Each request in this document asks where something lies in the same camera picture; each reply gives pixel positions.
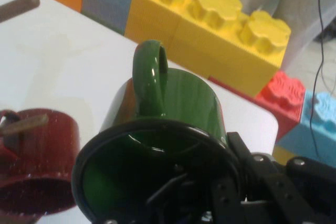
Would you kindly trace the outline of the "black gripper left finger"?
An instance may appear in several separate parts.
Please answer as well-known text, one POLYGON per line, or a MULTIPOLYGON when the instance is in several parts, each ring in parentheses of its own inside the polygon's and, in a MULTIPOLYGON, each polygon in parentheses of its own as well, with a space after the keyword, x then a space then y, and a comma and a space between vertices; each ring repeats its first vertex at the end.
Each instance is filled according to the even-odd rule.
POLYGON ((147 200, 147 223, 243 223, 230 174, 184 173, 170 178, 147 200))

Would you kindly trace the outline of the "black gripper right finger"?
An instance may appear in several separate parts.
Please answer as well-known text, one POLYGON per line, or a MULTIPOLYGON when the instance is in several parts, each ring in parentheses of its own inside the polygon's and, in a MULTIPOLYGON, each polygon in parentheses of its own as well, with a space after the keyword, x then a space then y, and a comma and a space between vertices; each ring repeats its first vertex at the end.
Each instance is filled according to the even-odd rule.
POLYGON ((301 156, 281 165, 251 153, 237 132, 227 141, 242 172, 246 223, 335 223, 335 168, 301 156))

